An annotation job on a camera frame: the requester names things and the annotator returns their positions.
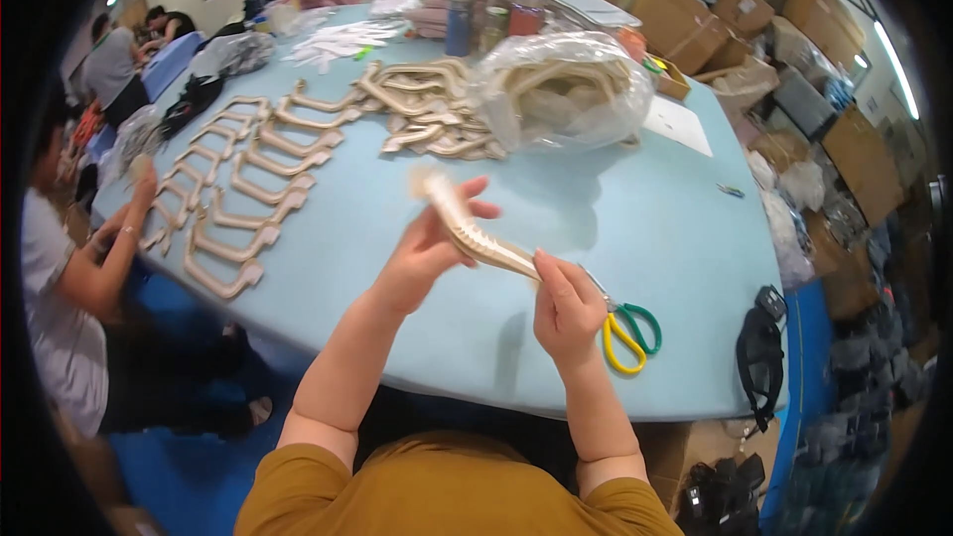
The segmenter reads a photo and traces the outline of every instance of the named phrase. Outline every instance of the green scissor handle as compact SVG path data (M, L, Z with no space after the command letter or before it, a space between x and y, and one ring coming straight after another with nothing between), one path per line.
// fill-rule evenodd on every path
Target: green scissor handle
M649 325L652 327L652 333L655 334L655 347L650 348L646 343L645 339L642 339L642 332L638 329L638 324L636 320L629 313L635 313L640 317L644 318L649 322ZM638 343L646 354L655 354L661 348L661 328L659 327L659 322L656 321L655 315L645 310L641 306L635 304L620 304L619 307L615 310L615 313L621 314L625 317L625 321L629 324L629 327L632 328L632 337Z

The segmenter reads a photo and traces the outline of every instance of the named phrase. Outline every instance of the black tank top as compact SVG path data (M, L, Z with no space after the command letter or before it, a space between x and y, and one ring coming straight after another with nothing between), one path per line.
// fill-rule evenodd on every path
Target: black tank top
M190 34L191 32L196 30L196 25L192 23L192 18L186 15L185 13L180 13L178 11L169 11L168 13L166 13L166 16L169 19L176 19L179 22L178 27L175 28L175 37L173 38L173 40L178 40L185 34Z

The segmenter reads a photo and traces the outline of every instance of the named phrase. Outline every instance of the white sheet of paper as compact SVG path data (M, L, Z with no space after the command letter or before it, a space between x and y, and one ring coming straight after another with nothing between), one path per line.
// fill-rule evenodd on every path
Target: white sheet of paper
M714 156L698 116L681 104L656 96L649 105L649 115L642 127L687 145L709 158Z

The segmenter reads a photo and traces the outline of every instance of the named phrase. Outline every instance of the gray shirt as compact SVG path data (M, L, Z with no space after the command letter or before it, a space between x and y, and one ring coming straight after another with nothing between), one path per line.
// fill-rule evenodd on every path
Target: gray shirt
M40 382L83 435L94 437L110 385L106 333L93 315L54 292L76 245L33 188L23 199L21 241L27 327Z
M125 89L136 69L130 46L135 37L125 27L113 29L86 57L83 64L84 91L92 90L104 108Z

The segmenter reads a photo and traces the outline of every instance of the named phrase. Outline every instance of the mustard yellow shirt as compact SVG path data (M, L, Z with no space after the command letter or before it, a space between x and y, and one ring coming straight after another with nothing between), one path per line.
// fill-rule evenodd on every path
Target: mustard yellow shirt
M352 478L327 449L269 453L238 512L245 534L676 535L647 482L616 478L585 501L511 447L426 433L380 447Z

